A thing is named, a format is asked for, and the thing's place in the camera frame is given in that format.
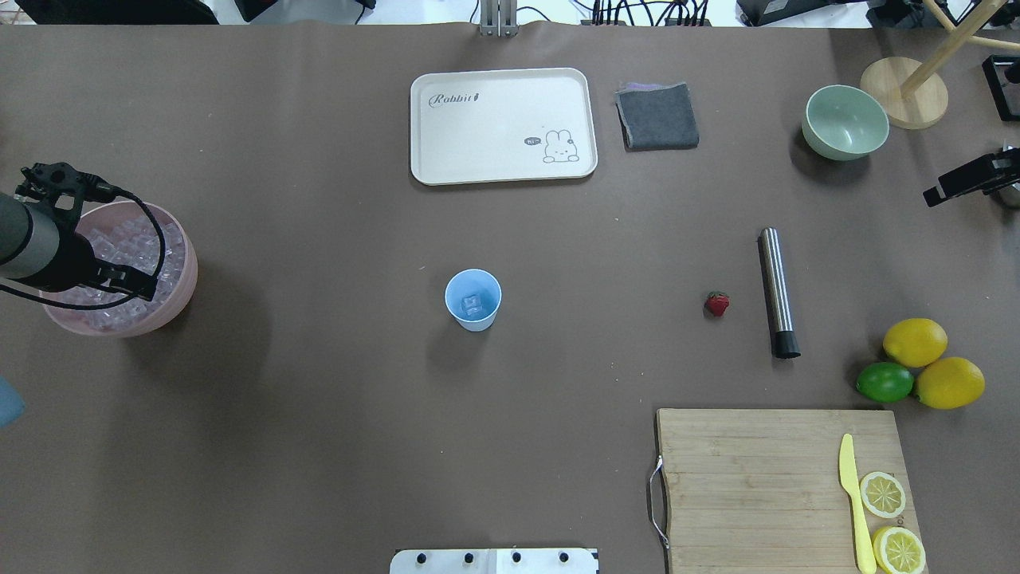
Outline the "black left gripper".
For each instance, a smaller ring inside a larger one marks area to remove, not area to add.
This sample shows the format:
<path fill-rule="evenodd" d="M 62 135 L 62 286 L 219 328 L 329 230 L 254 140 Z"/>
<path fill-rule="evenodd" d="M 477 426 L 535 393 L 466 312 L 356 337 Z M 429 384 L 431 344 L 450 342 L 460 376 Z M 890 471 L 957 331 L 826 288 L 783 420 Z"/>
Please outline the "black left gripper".
<path fill-rule="evenodd" d="M 81 234 L 57 230 L 55 254 L 32 275 L 32 286 L 46 292 L 62 292 L 74 286 L 91 286 L 120 292 L 150 301 L 158 279 L 134 266 L 113 264 L 95 258 L 92 245 Z"/>

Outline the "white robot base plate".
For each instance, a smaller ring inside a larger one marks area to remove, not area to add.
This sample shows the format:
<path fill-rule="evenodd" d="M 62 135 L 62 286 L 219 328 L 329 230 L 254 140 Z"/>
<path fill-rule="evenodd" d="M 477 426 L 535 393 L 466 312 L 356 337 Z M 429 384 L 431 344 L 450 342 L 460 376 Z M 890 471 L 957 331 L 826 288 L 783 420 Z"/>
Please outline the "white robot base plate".
<path fill-rule="evenodd" d="M 598 573 L 598 551 L 589 547 L 404 549 L 390 573 Z"/>

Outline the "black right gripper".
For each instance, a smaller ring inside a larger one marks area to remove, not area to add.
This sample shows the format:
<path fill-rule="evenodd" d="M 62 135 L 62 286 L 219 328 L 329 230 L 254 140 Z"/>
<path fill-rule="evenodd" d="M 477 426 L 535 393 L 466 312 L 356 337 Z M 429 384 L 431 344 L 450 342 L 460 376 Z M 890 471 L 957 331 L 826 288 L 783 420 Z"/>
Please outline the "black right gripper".
<path fill-rule="evenodd" d="M 940 175 L 939 184 L 923 192 L 923 199 L 928 207 L 934 207 L 974 191 L 990 195 L 1018 181 L 1019 149 L 1005 149 L 983 154 Z"/>

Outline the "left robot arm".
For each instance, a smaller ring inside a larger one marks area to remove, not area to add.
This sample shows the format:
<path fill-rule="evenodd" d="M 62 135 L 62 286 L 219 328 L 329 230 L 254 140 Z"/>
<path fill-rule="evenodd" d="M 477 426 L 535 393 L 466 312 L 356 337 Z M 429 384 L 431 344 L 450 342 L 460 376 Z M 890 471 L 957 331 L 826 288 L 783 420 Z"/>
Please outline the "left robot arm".
<path fill-rule="evenodd" d="M 176 219 L 128 192 L 94 210 L 50 194 L 2 196 L 2 276 L 66 330 L 130 337 L 166 324 L 194 289 L 197 259 Z"/>

